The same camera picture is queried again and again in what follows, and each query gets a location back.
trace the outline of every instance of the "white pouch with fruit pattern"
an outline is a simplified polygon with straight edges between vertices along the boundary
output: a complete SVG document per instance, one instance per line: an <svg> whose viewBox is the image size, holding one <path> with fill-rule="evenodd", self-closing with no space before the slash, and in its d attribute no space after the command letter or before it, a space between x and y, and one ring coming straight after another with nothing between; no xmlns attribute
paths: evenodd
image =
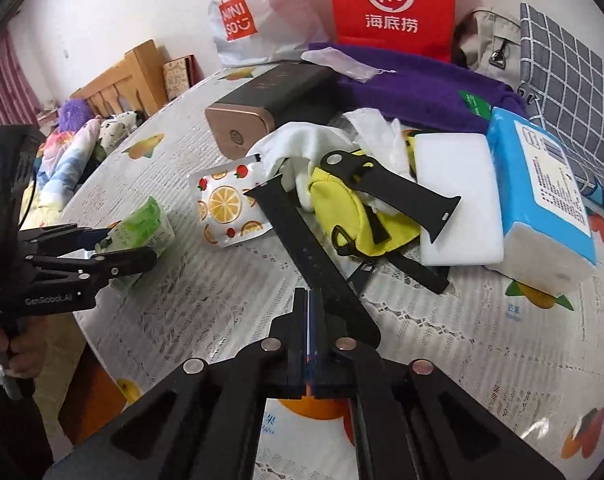
<svg viewBox="0 0 604 480"><path fill-rule="evenodd" d="M190 174L198 235L212 245L227 247L269 231L271 223L255 199L244 195L265 180L259 155Z"/></svg>

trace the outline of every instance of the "black cable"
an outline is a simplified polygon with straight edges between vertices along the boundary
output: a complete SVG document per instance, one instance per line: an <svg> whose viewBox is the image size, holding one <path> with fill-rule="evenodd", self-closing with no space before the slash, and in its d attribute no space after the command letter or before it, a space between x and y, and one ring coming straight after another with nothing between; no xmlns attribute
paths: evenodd
<svg viewBox="0 0 604 480"><path fill-rule="evenodd" d="M38 178L38 174L35 171L35 168L33 168L33 189L31 189L31 198L29 198L29 205L26 207L26 211L24 212L24 216L22 217L22 220L20 220L20 224L18 225L18 231L22 228L22 226L24 225L24 222L26 220L26 217L29 214L29 211L31 209L31 204L33 203L33 197L35 197L35 186L37 186L37 178Z"/></svg>

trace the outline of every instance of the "human hand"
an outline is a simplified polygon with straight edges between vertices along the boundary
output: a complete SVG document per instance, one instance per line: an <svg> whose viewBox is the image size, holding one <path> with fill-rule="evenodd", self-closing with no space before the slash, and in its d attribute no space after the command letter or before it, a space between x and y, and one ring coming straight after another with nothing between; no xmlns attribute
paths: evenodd
<svg viewBox="0 0 604 480"><path fill-rule="evenodd" d="M0 352L10 348L13 353L5 369L8 376L31 379L41 373L47 358L47 330L45 316L28 317L24 332L10 341L0 327Z"/></svg>

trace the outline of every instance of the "white label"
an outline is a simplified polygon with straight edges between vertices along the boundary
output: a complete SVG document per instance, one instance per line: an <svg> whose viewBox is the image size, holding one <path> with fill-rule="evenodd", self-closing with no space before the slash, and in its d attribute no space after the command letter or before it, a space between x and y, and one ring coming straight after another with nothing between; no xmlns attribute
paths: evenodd
<svg viewBox="0 0 604 480"><path fill-rule="evenodd" d="M586 209L563 148L550 137L515 121L537 205L590 237Z"/></svg>

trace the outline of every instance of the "silver bolt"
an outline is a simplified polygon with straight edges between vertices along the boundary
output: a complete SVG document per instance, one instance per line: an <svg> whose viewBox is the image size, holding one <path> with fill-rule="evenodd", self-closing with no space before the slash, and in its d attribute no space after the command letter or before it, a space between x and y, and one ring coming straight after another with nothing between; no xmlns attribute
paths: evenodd
<svg viewBox="0 0 604 480"><path fill-rule="evenodd" d="M357 346L357 341L355 341L352 337L340 337L335 342L335 346L339 350L354 350Z"/></svg>
<svg viewBox="0 0 604 480"><path fill-rule="evenodd" d="M279 339L275 339L274 337L266 338L261 344L262 350L266 352L274 352L275 350L279 350L281 346L282 343Z"/></svg>
<svg viewBox="0 0 604 480"><path fill-rule="evenodd" d="M333 153L326 159L326 162L329 164L337 164L339 161L341 161L341 155L339 153Z"/></svg>
<svg viewBox="0 0 604 480"><path fill-rule="evenodd" d="M419 359L413 363L413 371L418 375L429 375L435 369L431 361Z"/></svg>
<svg viewBox="0 0 604 480"><path fill-rule="evenodd" d="M201 359L193 358L185 361L182 365L182 369L188 373L189 375L194 375L200 373L204 370L204 363Z"/></svg>

